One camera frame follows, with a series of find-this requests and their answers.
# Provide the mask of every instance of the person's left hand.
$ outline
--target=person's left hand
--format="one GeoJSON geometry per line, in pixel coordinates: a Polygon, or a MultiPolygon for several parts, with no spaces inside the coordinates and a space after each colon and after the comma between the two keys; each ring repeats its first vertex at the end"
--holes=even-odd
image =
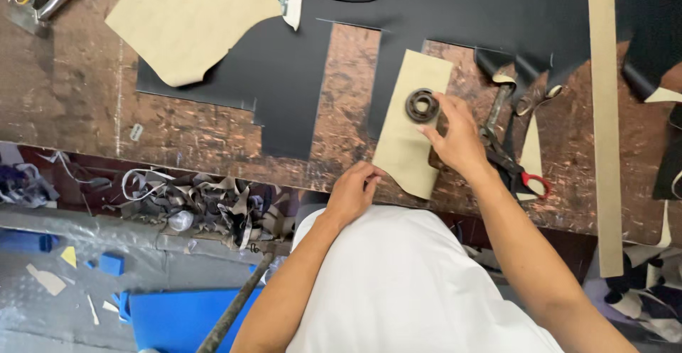
{"type": "Polygon", "coordinates": [[[355,164],[334,183],[327,209],[321,217],[335,223],[339,230],[343,229],[371,205],[377,184],[385,175],[386,172],[367,161],[355,164]]]}

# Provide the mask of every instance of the red scissors handle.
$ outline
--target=red scissors handle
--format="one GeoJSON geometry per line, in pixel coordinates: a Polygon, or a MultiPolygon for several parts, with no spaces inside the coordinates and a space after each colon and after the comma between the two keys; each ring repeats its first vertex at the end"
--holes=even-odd
{"type": "Polygon", "coordinates": [[[528,182],[530,180],[540,181],[542,183],[542,186],[544,186],[544,188],[545,188],[544,194],[538,195],[537,192],[534,192],[533,189],[531,189],[537,195],[537,197],[540,199],[543,199],[543,200],[546,199],[547,197],[549,197],[549,195],[552,191],[552,185],[547,180],[543,179],[542,177],[540,177],[538,175],[529,175],[526,172],[521,172],[521,180],[523,181],[523,184],[528,189],[530,189],[530,186],[528,186],[528,182]]]}

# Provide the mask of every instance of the scratched wooden table surface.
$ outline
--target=scratched wooden table surface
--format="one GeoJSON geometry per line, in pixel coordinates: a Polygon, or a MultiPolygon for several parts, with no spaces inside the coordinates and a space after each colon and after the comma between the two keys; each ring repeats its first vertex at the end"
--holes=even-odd
{"type": "MultiPolygon", "coordinates": [[[[251,112],[136,92],[137,54],[104,24],[116,1],[74,0],[47,39],[0,19],[0,140],[317,191],[329,191],[346,168],[371,159],[376,141],[368,138],[365,120],[380,32],[334,26],[305,162],[263,156],[251,112]],[[143,127],[138,141],[130,139],[134,124],[143,127]]],[[[1,3],[3,15],[5,10],[1,3]]],[[[621,58],[625,50],[621,44],[621,58]]],[[[465,98],[477,119],[485,120],[497,87],[476,68],[473,50],[427,42],[424,52],[453,62],[448,93],[465,98]]],[[[545,80],[541,76],[527,96],[541,99],[545,80]]],[[[679,84],[682,72],[665,80],[679,84]]],[[[543,173],[555,187],[548,200],[524,204],[539,226],[597,232],[590,83],[587,62],[570,75],[561,95],[537,111],[543,173]]],[[[652,200],[651,192],[672,104],[639,104],[622,79],[618,94],[623,237],[656,244],[664,204],[652,200]]],[[[509,107],[500,116],[508,113],[509,107]]],[[[528,119],[515,122],[517,156],[528,119]]],[[[376,199],[478,214],[470,188],[449,170],[441,173],[431,201],[407,195],[390,180],[376,199]]],[[[682,226],[682,203],[670,204],[669,218],[671,226],[682,226]]]]}

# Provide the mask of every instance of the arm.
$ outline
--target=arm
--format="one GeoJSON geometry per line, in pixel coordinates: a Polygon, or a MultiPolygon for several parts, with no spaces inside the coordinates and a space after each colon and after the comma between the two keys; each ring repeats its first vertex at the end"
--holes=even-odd
{"type": "Polygon", "coordinates": [[[590,303],[561,257],[533,225],[490,166],[471,109],[456,96],[434,94],[448,117],[445,137],[419,128],[440,159],[473,189],[490,243],[505,277],[567,352],[637,352],[590,303]]]}
{"type": "Polygon", "coordinates": [[[231,352],[285,351],[301,322],[329,247],[341,230],[370,206],[383,175],[386,173],[381,169],[360,161],[339,178],[327,209],[251,306],[231,352]]]}

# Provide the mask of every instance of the concrete floor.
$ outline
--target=concrete floor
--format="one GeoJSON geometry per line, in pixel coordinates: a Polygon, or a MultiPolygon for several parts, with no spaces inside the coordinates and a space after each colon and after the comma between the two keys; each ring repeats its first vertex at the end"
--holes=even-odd
{"type": "Polygon", "coordinates": [[[0,251],[0,351],[2,352],[137,352],[132,326],[122,324],[118,315],[104,310],[105,300],[122,290],[238,288],[249,278],[250,264],[207,255],[112,247],[61,238],[49,254],[0,251]],[[67,245],[75,246],[78,268],[59,255],[67,245]],[[91,270],[84,262],[113,251],[125,256],[125,273],[120,277],[91,270]],[[47,293],[30,276],[27,264],[38,270],[75,280],[57,296],[47,293]],[[99,325],[93,324],[87,295],[96,307],[99,325]]]}

